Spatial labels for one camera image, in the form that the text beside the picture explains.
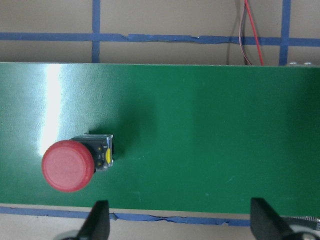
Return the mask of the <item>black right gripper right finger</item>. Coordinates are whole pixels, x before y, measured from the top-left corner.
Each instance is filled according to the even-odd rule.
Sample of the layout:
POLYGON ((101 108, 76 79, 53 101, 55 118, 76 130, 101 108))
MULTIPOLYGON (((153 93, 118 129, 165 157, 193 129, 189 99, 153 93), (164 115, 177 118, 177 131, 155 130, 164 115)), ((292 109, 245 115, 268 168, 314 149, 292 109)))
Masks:
POLYGON ((285 240, 293 234, 267 201, 259 197, 250 200, 250 229, 256 240, 285 240))

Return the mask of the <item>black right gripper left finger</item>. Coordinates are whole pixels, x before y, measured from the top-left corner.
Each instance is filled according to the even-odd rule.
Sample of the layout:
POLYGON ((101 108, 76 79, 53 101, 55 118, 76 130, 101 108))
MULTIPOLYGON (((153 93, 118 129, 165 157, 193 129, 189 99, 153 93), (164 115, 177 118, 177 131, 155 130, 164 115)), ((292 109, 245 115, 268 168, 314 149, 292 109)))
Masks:
POLYGON ((107 240, 110 234, 109 202, 98 200, 77 234, 78 240, 107 240))

